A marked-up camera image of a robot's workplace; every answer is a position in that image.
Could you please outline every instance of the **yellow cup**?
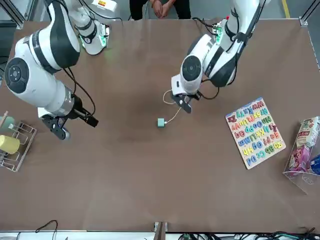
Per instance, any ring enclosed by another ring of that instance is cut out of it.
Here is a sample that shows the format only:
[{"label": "yellow cup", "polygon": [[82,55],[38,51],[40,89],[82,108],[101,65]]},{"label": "yellow cup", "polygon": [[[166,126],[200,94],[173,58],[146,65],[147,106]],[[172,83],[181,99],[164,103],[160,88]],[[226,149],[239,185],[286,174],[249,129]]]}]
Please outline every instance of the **yellow cup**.
[{"label": "yellow cup", "polygon": [[0,150],[8,153],[15,154],[20,147],[20,140],[12,136],[0,135]]}]

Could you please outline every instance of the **small teal block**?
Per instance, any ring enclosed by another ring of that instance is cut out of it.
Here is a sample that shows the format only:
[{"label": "small teal block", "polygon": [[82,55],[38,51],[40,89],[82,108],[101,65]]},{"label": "small teal block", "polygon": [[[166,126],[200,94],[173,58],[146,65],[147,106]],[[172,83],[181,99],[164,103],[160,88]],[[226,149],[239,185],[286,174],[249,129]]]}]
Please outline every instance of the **small teal block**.
[{"label": "small teal block", "polygon": [[164,127],[165,127],[165,119],[158,118],[158,128],[164,128]]}]

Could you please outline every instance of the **wire rack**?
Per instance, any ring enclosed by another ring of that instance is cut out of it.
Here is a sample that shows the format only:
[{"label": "wire rack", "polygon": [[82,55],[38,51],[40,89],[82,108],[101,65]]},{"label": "wire rack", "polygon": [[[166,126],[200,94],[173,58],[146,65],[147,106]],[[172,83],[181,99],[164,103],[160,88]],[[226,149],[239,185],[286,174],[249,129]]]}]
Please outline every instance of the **wire rack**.
[{"label": "wire rack", "polygon": [[17,125],[10,124],[8,132],[11,133],[13,138],[19,139],[20,147],[14,154],[0,150],[0,167],[5,167],[13,172],[17,172],[29,151],[37,130],[20,121]]}]

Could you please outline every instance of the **black mount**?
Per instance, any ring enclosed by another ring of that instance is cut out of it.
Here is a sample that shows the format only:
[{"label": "black mount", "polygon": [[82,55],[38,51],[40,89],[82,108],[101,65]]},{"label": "black mount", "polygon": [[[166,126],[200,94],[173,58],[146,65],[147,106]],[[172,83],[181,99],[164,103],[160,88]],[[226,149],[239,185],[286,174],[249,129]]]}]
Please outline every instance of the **black mount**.
[{"label": "black mount", "polygon": [[96,127],[99,121],[93,117],[85,108],[82,106],[82,101],[76,95],[74,97],[74,105],[70,113],[66,116],[50,116],[44,115],[42,118],[43,123],[50,129],[54,135],[60,140],[65,140],[67,137],[67,130],[64,128],[68,119],[80,118],[85,121],[91,127]]},{"label": "black mount", "polygon": [[172,100],[180,108],[182,108],[184,111],[186,111],[188,114],[190,114],[192,112],[192,107],[189,104],[191,102],[191,100],[195,99],[195,100],[199,101],[202,96],[203,96],[202,93],[199,91],[197,91],[196,94],[194,94],[194,95],[183,95],[183,94],[173,95],[173,93],[171,92]]}]

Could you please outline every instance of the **yellow object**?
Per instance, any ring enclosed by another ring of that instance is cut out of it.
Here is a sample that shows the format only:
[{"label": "yellow object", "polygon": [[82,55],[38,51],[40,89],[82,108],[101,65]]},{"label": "yellow object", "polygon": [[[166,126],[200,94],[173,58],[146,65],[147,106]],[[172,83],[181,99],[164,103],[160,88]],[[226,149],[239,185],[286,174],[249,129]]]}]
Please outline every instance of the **yellow object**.
[{"label": "yellow object", "polygon": [[0,135],[0,150],[8,153],[15,154],[20,146],[20,140],[12,136]]},{"label": "yellow object", "polygon": [[101,5],[101,6],[104,6],[104,7],[106,6],[106,2],[105,1],[99,1],[98,4]]},{"label": "yellow object", "polygon": [[290,18],[290,13],[289,13],[289,8],[286,0],[282,0],[282,5],[283,5],[283,10],[285,14],[285,18],[289,19]]}]

